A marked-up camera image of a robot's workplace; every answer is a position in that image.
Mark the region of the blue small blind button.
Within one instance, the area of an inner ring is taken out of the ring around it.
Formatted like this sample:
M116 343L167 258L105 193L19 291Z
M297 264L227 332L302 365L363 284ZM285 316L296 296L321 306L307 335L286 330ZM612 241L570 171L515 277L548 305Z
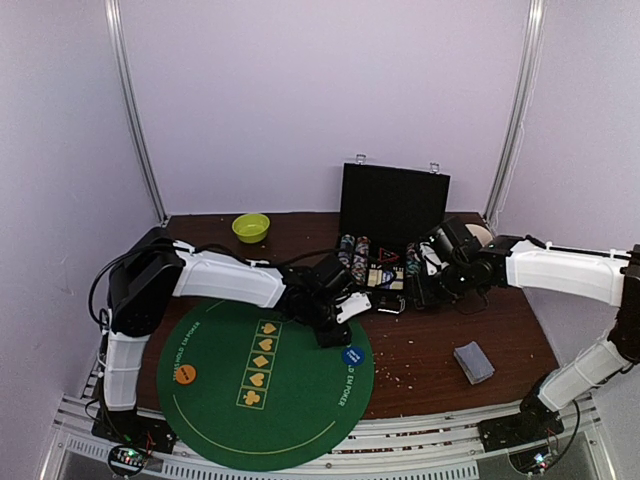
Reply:
M358 346L349 346L341 352L343 362L350 367L357 367L366 360L365 351Z

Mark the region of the orange big blind button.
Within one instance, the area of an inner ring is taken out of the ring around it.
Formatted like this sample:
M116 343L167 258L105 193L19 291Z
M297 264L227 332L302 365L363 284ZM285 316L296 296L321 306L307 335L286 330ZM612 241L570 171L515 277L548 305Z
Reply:
M193 365L183 364L180 365L175 371L175 381L179 385L190 385L197 378L197 370Z

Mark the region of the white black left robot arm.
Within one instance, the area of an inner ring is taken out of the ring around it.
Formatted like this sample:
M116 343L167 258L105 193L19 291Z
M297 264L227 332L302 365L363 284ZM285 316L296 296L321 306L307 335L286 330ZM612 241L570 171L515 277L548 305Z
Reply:
M348 344L348 321L371 307L335 253L313 267L274 264L195 247L162 227L150 229L108 272L103 422L123 444L144 433L142 419L132 413L139 371L171 299L214 298L275 310L311 327L322 347Z

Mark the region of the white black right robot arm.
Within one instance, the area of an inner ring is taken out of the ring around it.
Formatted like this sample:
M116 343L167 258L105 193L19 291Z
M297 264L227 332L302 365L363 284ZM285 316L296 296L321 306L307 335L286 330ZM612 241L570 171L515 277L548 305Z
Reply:
M519 289L546 334L593 336L522 400L512 423L519 440L535 440L571 402L638 365L637 246L593 250L531 235L492 236L451 217L421 236L417 250L424 263L418 290L432 303L453 303L471 291Z

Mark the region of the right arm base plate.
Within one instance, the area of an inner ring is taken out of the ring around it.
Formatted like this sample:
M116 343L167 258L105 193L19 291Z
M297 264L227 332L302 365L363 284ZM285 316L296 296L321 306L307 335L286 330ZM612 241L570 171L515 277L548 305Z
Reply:
M557 414L517 413L483 420L477 425L485 452L509 449L561 434L564 425Z

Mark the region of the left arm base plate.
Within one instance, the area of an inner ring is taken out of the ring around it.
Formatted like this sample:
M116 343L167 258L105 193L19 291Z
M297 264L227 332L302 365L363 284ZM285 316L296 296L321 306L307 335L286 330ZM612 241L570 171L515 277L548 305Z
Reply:
M173 452L177 435L165 420L135 415L116 415L116 419L98 419L93 423L93 436L142 450Z

